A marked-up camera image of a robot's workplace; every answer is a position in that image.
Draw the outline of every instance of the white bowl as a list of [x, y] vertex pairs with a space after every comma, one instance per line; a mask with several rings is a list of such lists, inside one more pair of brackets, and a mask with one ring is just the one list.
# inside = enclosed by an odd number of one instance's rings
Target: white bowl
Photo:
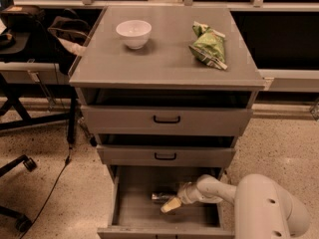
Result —
[[148, 40], [152, 26], [142, 20], [129, 20], [122, 22], [117, 27], [121, 40], [131, 49], [140, 49]]

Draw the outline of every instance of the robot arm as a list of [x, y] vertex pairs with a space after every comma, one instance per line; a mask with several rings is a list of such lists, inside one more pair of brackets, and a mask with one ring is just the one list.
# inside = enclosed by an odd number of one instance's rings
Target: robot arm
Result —
[[250, 174], [237, 187], [210, 175], [183, 185], [162, 212], [195, 201], [217, 203], [225, 200], [235, 206], [236, 239], [289, 239], [304, 234], [310, 224], [302, 202], [268, 177]]

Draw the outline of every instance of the cable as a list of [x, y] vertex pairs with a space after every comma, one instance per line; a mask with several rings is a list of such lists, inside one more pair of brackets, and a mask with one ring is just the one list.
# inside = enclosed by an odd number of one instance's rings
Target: cable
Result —
[[[41, 207], [40, 211], [38, 212], [36, 218], [35, 218], [34, 221], [32, 222], [31, 227], [32, 227], [32, 226], [34, 225], [34, 223], [36, 223], [36, 221], [38, 220], [38, 218], [39, 218], [39, 216], [41, 215], [42, 211], [43, 211], [44, 208], [46, 207], [46, 205], [47, 205], [47, 203], [48, 203], [48, 201], [49, 201], [49, 199], [50, 199], [50, 197], [51, 197], [51, 195], [52, 195], [54, 189], [56, 188], [56, 185], [58, 184], [58, 181], [59, 181], [59, 179], [60, 179], [62, 173], [64, 172], [64, 170], [66, 169], [66, 167], [68, 166], [68, 164], [71, 162], [71, 153], [72, 153], [71, 150], [72, 150], [72, 147], [69, 145], [69, 153], [68, 153], [67, 158], [65, 159], [64, 166], [63, 166], [62, 170], [60, 171], [58, 177], [56, 178], [56, 181], [54, 182], [54, 184], [53, 184], [53, 186], [52, 186], [52, 189], [51, 189], [51, 191], [50, 191], [50, 193], [49, 193], [47, 199], [45, 200], [44, 204], [42, 205], [42, 207]], [[20, 239], [22, 239], [22, 238], [28, 233], [28, 231], [31, 229], [31, 227], [30, 227], [26, 232], [24, 232], [24, 234], [20, 237]]]
[[[53, 46], [53, 43], [50, 42], [49, 35], [48, 35], [48, 31], [47, 31], [46, 28], [43, 26], [43, 24], [42, 24], [41, 21], [36, 20], [36, 22], [40, 25], [40, 27], [41, 27], [41, 29], [42, 29], [42, 31], [43, 31], [45, 37], [46, 37], [46, 41], [47, 41], [47, 44], [48, 44], [48, 48], [51, 50], [52, 54], [54, 55], [55, 60], [56, 60], [56, 61], [59, 61], [58, 55], [57, 55], [57, 52], [56, 52], [56, 50], [55, 50], [55, 48], [54, 48], [54, 46]], [[57, 67], [56, 67], [55, 61], [53, 61], [53, 67], [54, 67], [54, 72], [55, 72], [55, 78], [56, 78], [55, 80], [56, 80], [56, 83], [57, 83], [58, 86], [60, 86], [59, 77], [58, 77], [58, 69], [57, 69]], [[61, 93], [60, 93], [60, 98], [59, 98], [59, 100], [60, 100], [60, 104], [61, 104], [61, 106], [62, 106], [63, 112], [66, 113], [67, 111], [66, 111], [66, 107], [65, 107], [65, 105], [64, 105], [64, 103], [63, 103], [63, 101], [62, 101]], [[67, 120], [67, 119], [65, 120], [65, 126], [66, 126], [66, 137], [67, 137], [67, 135], [68, 135], [68, 120]]]

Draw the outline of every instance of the drawer cabinet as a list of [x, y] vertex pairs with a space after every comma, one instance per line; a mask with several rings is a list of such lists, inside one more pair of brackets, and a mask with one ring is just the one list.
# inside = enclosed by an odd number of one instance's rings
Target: drawer cabinet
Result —
[[252, 115], [245, 109], [90, 106], [82, 113], [92, 133], [242, 135]]
[[[136, 51], [115, 31], [133, 18], [153, 26]], [[194, 21], [226, 35], [227, 71], [191, 54]], [[218, 205], [195, 203], [163, 214], [152, 202], [153, 192], [177, 192], [203, 174], [220, 178], [264, 88], [227, 8], [110, 6], [70, 83], [114, 184], [101, 238], [234, 237], [223, 229]]]

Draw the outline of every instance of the green plastic bag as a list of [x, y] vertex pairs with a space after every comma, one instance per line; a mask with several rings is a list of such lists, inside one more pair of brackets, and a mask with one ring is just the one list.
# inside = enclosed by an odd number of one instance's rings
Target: green plastic bag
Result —
[[189, 45], [192, 54], [209, 67], [226, 70], [223, 45], [225, 35], [198, 22], [193, 23], [192, 30], [198, 37], [192, 45]]

